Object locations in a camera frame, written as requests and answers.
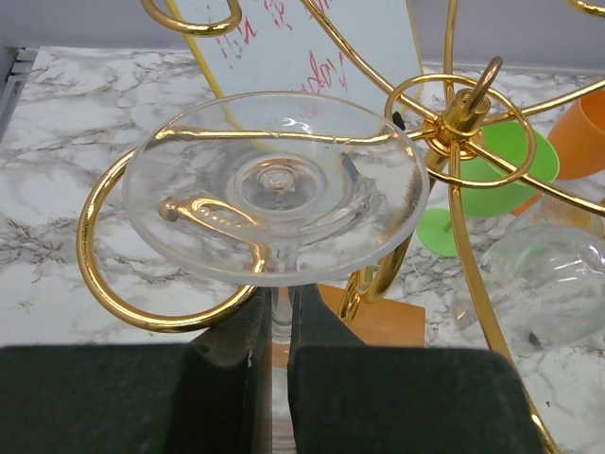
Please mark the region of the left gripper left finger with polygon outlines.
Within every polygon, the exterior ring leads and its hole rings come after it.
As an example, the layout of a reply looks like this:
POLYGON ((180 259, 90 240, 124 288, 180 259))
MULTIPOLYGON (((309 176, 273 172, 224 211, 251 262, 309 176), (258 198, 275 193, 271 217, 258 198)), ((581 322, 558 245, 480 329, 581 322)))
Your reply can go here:
POLYGON ((269 295, 186 343, 9 346, 5 453, 268 453, 269 295))

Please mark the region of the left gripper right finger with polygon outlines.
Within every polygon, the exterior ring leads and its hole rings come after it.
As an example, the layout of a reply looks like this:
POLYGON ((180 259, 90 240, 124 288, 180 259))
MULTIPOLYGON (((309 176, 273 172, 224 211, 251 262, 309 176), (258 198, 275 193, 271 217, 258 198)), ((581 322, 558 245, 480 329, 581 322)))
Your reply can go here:
POLYGON ((540 453, 522 382, 501 355, 369 346, 314 285, 290 291, 288 400, 301 453, 540 453))

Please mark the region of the clear smooth wine glass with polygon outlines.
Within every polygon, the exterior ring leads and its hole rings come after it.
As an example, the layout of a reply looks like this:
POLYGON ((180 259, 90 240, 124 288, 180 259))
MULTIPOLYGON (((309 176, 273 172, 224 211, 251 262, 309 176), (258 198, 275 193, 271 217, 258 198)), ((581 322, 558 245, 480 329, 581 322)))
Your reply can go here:
POLYGON ((429 196, 423 157, 391 121, 323 95, 224 97, 152 133, 126 166, 130 223, 195 274, 268 288, 271 449, 296 449, 286 363, 304 289, 392 253, 429 196))

